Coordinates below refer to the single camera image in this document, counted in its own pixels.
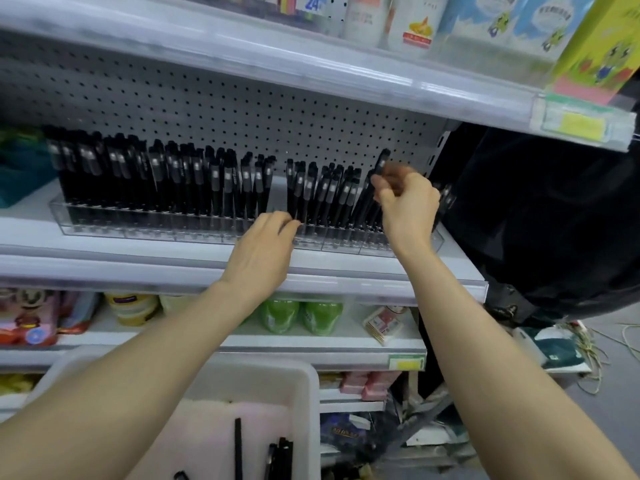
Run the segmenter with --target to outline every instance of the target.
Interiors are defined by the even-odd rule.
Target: gray floor
[[[620,325],[617,323],[640,324],[640,305],[633,305],[618,312],[585,321],[589,327],[621,339]],[[627,331],[631,345],[640,349],[640,328]],[[640,475],[640,362],[621,344],[596,336],[596,344],[611,360],[605,366],[604,380],[597,396],[589,395],[576,386],[567,393],[604,434],[617,446],[622,455]],[[404,470],[394,476],[398,480],[487,480],[483,471],[457,468],[444,474],[430,470]]]

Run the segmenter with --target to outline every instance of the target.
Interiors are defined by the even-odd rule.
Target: green package
[[[333,326],[342,315],[341,303],[307,303],[305,325],[314,335],[331,335]]]
[[[260,318],[271,333],[286,333],[293,325],[299,309],[299,301],[268,299],[260,305]]]

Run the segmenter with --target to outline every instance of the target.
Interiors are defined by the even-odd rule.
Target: price tag
[[[296,0],[296,10],[324,15],[326,0]]]
[[[426,357],[420,354],[389,355],[390,371],[422,371]]]
[[[562,134],[571,141],[602,146],[629,113],[568,96],[549,94],[534,101],[531,129]]]

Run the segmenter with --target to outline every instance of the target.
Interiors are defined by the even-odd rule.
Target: pen holder
[[[63,234],[92,237],[235,244],[254,222],[244,218],[76,205],[65,202],[62,195],[53,199],[49,207]],[[434,250],[439,250],[443,242],[437,231],[431,234]],[[304,250],[394,256],[385,234],[373,229],[301,225],[293,244]]]

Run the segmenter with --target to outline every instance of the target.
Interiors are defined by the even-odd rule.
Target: person
[[[637,480],[613,444],[431,249],[440,195],[429,181],[389,165],[372,184],[385,233],[411,280],[433,352],[489,476]],[[0,479],[126,477],[203,364],[284,281],[299,224],[284,212],[260,215],[236,244],[220,281],[187,311],[54,384],[5,421]]]

